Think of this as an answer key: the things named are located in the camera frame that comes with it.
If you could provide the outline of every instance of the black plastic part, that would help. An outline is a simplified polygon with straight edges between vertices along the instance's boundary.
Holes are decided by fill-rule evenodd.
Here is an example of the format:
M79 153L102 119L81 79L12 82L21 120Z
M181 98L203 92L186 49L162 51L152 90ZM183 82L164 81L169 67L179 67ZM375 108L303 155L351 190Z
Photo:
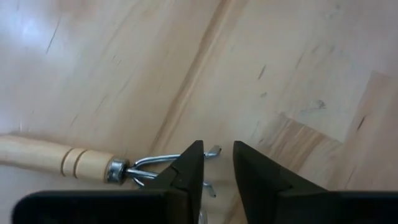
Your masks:
M397 192L330 192L243 142L233 149L248 223L398 223Z
M203 141L194 142L142 190L48 191L14 207L20 223L198 223Z

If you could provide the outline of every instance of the metal tines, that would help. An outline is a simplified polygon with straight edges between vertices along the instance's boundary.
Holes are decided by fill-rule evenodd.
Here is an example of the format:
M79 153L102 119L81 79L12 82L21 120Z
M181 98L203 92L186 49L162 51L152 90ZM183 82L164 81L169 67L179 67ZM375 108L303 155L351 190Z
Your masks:
M208 152L203 154L205 159L211 159L218 157L221 152L221 147L213 146ZM145 157L136 161L130 168L126 170L126 175L133 179L133 181L140 187L145 186L145 184L140 179L154 179L158 173L140 170L140 167L149 164L160 164L164 162L171 162L178 158L179 154L166 155L166 156L155 156L155 157ZM203 182L203 187L207 189L210 197L216 197L216 192L213 186L209 182Z

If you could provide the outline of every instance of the groove on handle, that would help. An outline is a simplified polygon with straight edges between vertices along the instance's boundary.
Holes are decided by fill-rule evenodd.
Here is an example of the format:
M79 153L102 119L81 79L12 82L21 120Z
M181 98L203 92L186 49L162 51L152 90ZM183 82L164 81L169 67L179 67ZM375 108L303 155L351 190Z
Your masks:
M0 136L0 164L54 172L65 177L106 181L114 156L47 141Z

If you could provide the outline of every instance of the wood grain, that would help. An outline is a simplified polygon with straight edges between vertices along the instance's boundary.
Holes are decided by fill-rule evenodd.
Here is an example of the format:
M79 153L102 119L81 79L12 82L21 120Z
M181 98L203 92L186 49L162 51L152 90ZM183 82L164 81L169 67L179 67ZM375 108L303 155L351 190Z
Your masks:
M0 136L0 164L64 177L108 183L107 171L115 157L108 152L63 146L18 136Z
M398 79L373 73L330 186L397 190Z
M352 167L339 159L348 151L339 142L362 120L356 114L371 74L397 74L397 7L395 0L0 0L0 133L132 161L182 152L197 139L219 144L223 155L205 167L219 197L204 196L204 206L210 223L243 222L234 140L322 186L346 182ZM383 98L394 96L388 88ZM393 107L359 130L394 121ZM368 184L366 171L377 174L366 164L383 159L367 150L348 157L364 170L347 187ZM391 189L389 175L371 186ZM0 176L7 180L1 223L36 190L120 189L5 166Z

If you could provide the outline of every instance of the scratch on floor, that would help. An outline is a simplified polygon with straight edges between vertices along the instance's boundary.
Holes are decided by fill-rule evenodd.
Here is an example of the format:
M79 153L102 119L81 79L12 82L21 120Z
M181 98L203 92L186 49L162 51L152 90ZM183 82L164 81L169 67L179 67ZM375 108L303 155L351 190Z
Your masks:
M317 100L316 104L317 104L319 110L326 109L326 104L325 104L325 102L323 102L323 100Z
M361 122L359 123L358 127L356 128L356 131L359 131L359 129L361 128L363 122L365 121L366 116L363 116Z
M61 17L58 19L57 26L56 26L56 28L55 28L55 30L54 30L54 33L52 34L52 37L51 37L49 46L47 47L47 50L45 51L45 54L48 54L48 52L49 52L49 50L50 50L52 41L54 40L55 34L57 33L58 27L60 26L60 22L61 22Z
M102 98L101 102L99 103L99 105L98 105L97 109L95 109L95 112L94 112L94 113L97 113L97 112L98 112L98 110L100 109L100 107L101 107L102 103L104 102L104 100L106 99L106 97L107 97L107 96L108 96L108 94L107 94L107 95L105 95L105 96Z
M303 53L301 54L300 58L298 59L295 69L298 69L298 67L299 67L299 65L301 63L301 60L303 59L304 54L305 54L305 50L303 51Z
M268 94L267 92L261 93L261 95L260 95L260 98L262 98L262 99L263 99L264 97L266 97L266 96L267 96L267 94Z
M161 87L162 87L162 84L160 84L160 85L157 87L156 93L159 93L159 90L160 90Z
M74 124L74 122L76 121L77 117L79 117L79 114L76 114L75 118L74 118L73 121L70 123L69 127L71 127L71 126Z
M319 44L312 49L311 54L314 54L318 50L318 48L319 48Z
M266 67L267 67L267 65L263 66L263 68L262 68L262 70L260 72L260 75L257 77L258 80L260 80L260 78L264 75L264 72L266 71Z
M349 182L351 181L351 178L353 177L353 174L355 173L356 170L356 166L354 167L353 171L351 172L351 174L348 177L347 183L345 185L345 189L347 189Z
M132 76L133 76L133 74L130 75L130 77L129 77L129 78L127 79L127 81L124 83L124 85L122 86L122 88L118 91L118 94L116 94L116 97L115 97L115 98L117 98L117 97L123 92L123 90L127 87L127 85L129 84L129 82L130 82Z

